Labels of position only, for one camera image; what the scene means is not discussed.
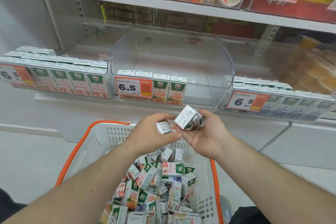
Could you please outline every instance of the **white floor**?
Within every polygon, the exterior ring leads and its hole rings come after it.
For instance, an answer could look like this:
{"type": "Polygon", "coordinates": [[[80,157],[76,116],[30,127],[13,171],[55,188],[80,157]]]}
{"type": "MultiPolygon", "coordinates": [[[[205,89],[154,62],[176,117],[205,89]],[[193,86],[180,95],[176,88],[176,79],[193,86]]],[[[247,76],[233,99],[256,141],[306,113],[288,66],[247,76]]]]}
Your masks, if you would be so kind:
{"type": "MultiPolygon", "coordinates": [[[[0,188],[14,201],[30,203],[54,187],[75,144],[60,138],[0,132],[0,188]]],[[[284,164],[284,167],[336,194],[336,170],[284,164]]],[[[254,205],[217,165],[221,195],[235,212],[254,205]]]]}

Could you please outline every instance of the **store shelf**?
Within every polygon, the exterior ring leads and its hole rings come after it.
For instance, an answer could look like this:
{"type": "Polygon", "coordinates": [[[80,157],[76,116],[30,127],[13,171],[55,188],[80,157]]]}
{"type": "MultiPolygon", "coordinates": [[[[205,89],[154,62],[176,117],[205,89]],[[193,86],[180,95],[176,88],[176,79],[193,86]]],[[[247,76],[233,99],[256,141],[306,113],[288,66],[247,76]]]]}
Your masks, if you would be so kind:
{"type": "Polygon", "coordinates": [[[172,0],[102,0],[102,1],[110,1],[122,4],[139,5],[151,8],[185,12],[185,13],[201,14],[201,15],[208,15],[208,16],[215,16],[236,20],[244,20],[250,22],[265,23],[271,25],[336,33],[336,24],[301,20],[301,19],[267,15],[267,14],[259,14],[254,12],[247,12],[244,10],[233,10],[207,5],[197,5],[187,2],[178,2],[172,0]]]}

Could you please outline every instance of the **shopping basket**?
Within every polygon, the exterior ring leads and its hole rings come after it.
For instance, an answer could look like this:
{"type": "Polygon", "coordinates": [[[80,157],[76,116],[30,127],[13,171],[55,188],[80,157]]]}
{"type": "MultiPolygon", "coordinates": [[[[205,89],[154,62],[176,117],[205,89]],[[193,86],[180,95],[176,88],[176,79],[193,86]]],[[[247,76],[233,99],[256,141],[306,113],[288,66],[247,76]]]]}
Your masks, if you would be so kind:
{"type": "MultiPolygon", "coordinates": [[[[58,177],[56,187],[124,141],[135,125],[135,123],[109,120],[99,120],[92,123],[67,159],[58,177]]],[[[202,218],[202,224],[224,224],[214,160],[209,160],[195,153],[183,138],[164,146],[162,149],[167,147],[182,149],[184,153],[193,156],[197,177],[197,187],[195,189],[197,202],[194,202],[194,204],[202,218]]]]}

